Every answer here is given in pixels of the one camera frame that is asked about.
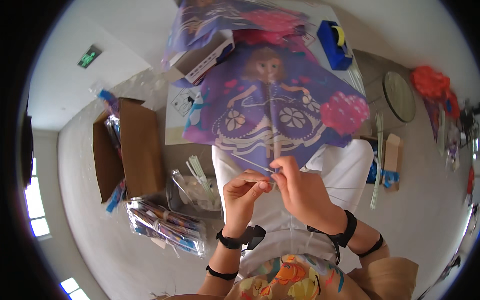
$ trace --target window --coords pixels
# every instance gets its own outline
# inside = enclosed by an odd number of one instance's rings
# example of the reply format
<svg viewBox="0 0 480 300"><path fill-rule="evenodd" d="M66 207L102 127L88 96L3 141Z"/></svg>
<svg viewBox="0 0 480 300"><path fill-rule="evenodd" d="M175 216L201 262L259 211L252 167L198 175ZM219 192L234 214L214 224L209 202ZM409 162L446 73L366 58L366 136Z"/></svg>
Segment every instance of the window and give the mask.
<svg viewBox="0 0 480 300"><path fill-rule="evenodd" d="M36 237L45 236L50 233L47 220L45 219L45 210L43 209L42 197L40 196L40 186L36 173L36 158L33 159L32 184L25 190L27 199L28 216L31 221L33 233Z"/></svg>
<svg viewBox="0 0 480 300"><path fill-rule="evenodd" d="M60 283L64 291L69 295L71 300L90 300L90 298L85 294L75 279L69 278L62 283Z"/></svg>

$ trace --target open cardboard box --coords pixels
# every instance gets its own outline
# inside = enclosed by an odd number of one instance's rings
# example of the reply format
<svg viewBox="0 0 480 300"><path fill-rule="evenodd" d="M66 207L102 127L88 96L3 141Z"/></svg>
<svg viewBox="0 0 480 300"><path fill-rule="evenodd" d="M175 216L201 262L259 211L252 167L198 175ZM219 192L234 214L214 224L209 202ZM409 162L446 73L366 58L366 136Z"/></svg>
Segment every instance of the open cardboard box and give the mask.
<svg viewBox="0 0 480 300"><path fill-rule="evenodd" d="M373 136L361 136L363 140L377 141ZM384 143L384 153L382 159L382 169L385 171L392 171L401 173L403 162L403 140L393 133L388 135ZM384 177L380 178L380 184L383 184ZM387 192L397 192L400 189L400 181L392 184L390 188L385 188Z"/></svg>
<svg viewBox="0 0 480 300"><path fill-rule="evenodd" d="M104 124L104 111L93 124L93 155L102 203L126 178L127 197L140 197L165 189L156 113L142 107L144 101L119 98L122 158Z"/></svg>
<svg viewBox="0 0 480 300"><path fill-rule="evenodd" d="M170 58L170 70L163 73L165 79L174 83L185 78L198 85L206 72L235 49L231 30L217 31L210 43L200 49L177 53Z"/></svg>

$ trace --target white pants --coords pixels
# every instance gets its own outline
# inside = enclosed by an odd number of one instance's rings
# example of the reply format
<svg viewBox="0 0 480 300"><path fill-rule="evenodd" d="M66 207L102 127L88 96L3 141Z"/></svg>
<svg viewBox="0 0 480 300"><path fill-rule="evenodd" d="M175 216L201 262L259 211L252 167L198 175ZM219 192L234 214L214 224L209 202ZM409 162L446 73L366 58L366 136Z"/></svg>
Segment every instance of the white pants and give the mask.
<svg viewBox="0 0 480 300"><path fill-rule="evenodd" d="M216 146L212 146L212 159L220 191L225 184L244 171ZM373 150L370 144L364 140L353 140L345 148L329 145L320 147L302 170L319 173L332 203L354 213L372 161ZM308 232L307 226L286 210L280 192L271 191L257 199L250 222L250 226L255 225L261 226L267 234L253 251L248 251L242 258L239 271L242 277L264 262L286 254L308 253L335 260L335 248L330 239L324 234Z"/></svg>

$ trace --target round glass tabletop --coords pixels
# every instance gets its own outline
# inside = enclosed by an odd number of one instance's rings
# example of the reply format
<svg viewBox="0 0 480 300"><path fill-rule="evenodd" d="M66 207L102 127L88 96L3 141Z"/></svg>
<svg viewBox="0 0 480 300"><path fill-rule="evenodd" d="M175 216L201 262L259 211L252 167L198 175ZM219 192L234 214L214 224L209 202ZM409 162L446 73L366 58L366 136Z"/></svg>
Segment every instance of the round glass tabletop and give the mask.
<svg viewBox="0 0 480 300"><path fill-rule="evenodd" d="M384 93L395 116L404 123L415 117L415 97L408 82L397 72L388 72L384 77Z"/></svg>

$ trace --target blue tape dispenser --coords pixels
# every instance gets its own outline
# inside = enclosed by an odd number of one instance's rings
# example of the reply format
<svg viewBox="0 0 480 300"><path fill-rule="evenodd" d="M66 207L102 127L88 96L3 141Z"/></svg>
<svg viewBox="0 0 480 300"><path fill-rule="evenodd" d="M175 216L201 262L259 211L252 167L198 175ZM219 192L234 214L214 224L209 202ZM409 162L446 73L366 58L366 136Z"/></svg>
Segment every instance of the blue tape dispenser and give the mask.
<svg viewBox="0 0 480 300"><path fill-rule="evenodd" d="M353 62L345 43L345 33L336 22L322 21L317 36L327 55L332 70L345 71Z"/></svg>

